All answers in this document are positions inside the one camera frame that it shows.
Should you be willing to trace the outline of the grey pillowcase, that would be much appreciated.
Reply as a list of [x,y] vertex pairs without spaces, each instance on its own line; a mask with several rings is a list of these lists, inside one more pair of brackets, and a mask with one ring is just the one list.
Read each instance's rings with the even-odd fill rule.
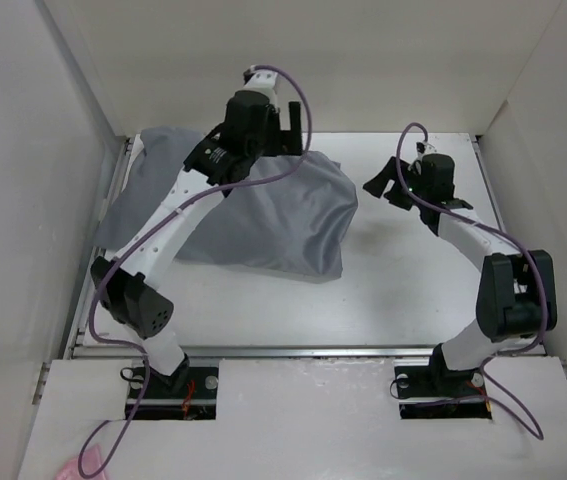
[[[94,243],[124,247],[166,196],[201,133],[153,127],[140,134],[143,148],[127,185],[97,228]],[[262,157],[253,180],[272,183],[233,191],[189,236],[181,261],[241,265],[319,278],[341,277],[341,242],[358,208],[354,183],[319,151],[304,158]]]

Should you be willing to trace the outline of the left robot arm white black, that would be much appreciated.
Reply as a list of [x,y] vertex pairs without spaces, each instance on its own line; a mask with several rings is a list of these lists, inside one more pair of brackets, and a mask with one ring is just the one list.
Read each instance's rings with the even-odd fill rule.
[[238,90],[224,121],[187,148],[150,217],[123,246],[91,265],[93,304],[136,335],[132,346],[165,396],[185,389],[189,359],[169,324],[174,305],[159,293],[159,282],[202,219],[232,191],[254,186],[249,174],[260,157],[307,152],[310,137],[301,132],[301,123],[311,119],[306,101],[289,103],[288,112],[290,127],[283,130],[275,88]]

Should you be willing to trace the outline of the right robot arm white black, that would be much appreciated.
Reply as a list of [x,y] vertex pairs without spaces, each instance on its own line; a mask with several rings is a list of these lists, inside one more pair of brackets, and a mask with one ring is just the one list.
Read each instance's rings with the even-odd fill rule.
[[542,249],[521,253],[514,244],[483,229],[474,207],[456,197],[455,163],[444,154],[421,154],[408,163],[391,157],[364,191],[403,210],[417,208],[421,222],[479,271],[473,321],[437,345],[427,366],[408,368],[399,396],[452,397],[469,392],[481,363],[523,338],[557,324],[554,265]]

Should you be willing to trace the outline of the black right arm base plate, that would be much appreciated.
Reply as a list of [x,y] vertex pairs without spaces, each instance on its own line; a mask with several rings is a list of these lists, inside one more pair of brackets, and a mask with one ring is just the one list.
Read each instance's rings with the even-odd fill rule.
[[428,365],[395,364],[391,393],[402,420],[491,420],[485,382],[478,369],[438,378]]

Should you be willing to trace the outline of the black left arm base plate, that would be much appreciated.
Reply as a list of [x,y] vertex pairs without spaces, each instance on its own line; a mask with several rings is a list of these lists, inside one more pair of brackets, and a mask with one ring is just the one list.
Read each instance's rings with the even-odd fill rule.
[[191,366],[173,387],[152,375],[133,419],[215,420],[218,387],[217,366]]

